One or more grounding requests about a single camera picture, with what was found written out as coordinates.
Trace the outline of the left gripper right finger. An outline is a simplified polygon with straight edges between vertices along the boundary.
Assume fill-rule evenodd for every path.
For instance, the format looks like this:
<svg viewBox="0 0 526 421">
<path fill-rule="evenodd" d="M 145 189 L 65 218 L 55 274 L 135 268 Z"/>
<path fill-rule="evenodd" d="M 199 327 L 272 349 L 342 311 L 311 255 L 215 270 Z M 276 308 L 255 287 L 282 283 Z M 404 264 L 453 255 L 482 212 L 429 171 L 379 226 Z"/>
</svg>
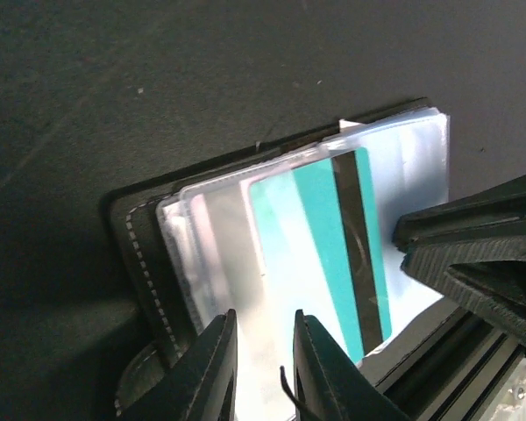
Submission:
<svg viewBox="0 0 526 421">
<path fill-rule="evenodd" d="M 295 313 L 294 392 L 298 420 L 407 420 L 359 372 L 321 322 Z"/>
</svg>

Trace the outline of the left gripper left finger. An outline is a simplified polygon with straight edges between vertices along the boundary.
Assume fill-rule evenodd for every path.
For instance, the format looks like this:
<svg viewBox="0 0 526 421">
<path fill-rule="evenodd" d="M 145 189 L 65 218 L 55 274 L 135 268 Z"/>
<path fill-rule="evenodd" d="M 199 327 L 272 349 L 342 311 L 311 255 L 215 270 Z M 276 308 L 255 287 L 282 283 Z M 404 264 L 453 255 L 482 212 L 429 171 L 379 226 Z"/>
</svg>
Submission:
<svg viewBox="0 0 526 421">
<path fill-rule="evenodd" d="M 122 420 L 233 420 L 238 326 L 233 309 L 216 316 L 169 373 Z"/>
</svg>

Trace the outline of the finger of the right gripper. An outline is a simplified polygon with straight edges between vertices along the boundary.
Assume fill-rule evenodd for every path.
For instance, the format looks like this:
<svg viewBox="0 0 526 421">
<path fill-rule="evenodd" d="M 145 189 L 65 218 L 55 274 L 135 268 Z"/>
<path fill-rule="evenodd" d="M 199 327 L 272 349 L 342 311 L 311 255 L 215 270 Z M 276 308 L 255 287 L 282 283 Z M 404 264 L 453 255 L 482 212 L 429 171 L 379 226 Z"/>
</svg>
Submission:
<svg viewBox="0 0 526 421">
<path fill-rule="evenodd" d="M 402 271 L 526 348 L 526 175 L 399 218 Z"/>
</svg>

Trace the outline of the black leather card holder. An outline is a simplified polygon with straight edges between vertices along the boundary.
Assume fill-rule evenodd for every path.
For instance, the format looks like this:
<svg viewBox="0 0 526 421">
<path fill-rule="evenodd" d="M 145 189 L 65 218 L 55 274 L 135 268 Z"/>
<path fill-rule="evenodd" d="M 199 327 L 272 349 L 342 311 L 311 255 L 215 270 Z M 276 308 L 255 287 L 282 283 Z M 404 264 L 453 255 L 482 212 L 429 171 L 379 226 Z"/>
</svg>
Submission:
<svg viewBox="0 0 526 421">
<path fill-rule="evenodd" d="M 115 200 L 154 341 L 120 420 L 297 420 L 315 407 L 301 318 L 347 375 L 441 296 L 402 272 L 398 219 L 448 199 L 450 119 L 423 101 L 189 168 Z"/>
</svg>

